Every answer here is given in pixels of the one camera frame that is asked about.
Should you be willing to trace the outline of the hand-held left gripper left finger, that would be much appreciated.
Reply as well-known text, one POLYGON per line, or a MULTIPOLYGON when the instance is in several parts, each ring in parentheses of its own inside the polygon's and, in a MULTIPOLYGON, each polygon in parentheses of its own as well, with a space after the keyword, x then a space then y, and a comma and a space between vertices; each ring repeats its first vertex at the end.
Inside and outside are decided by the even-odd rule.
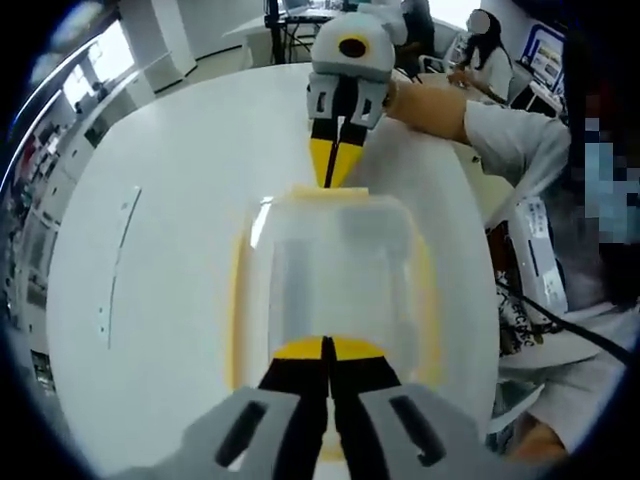
POLYGON ((119 479, 310 479, 328 424, 331 338, 276 351, 255 387, 234 391, 195 420, 178 449, 119 479))

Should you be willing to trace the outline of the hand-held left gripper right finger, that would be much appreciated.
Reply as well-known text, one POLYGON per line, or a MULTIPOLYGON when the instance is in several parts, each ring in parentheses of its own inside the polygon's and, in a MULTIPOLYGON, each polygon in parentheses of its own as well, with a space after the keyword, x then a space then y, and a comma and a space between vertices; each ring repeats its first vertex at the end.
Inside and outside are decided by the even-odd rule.
POLYGON ((474 421, 426 386, 402 383, 382 350, 327 337, 335 425, 353 479, 543 479, 546 463, 523 463, 484 447, 474 421))

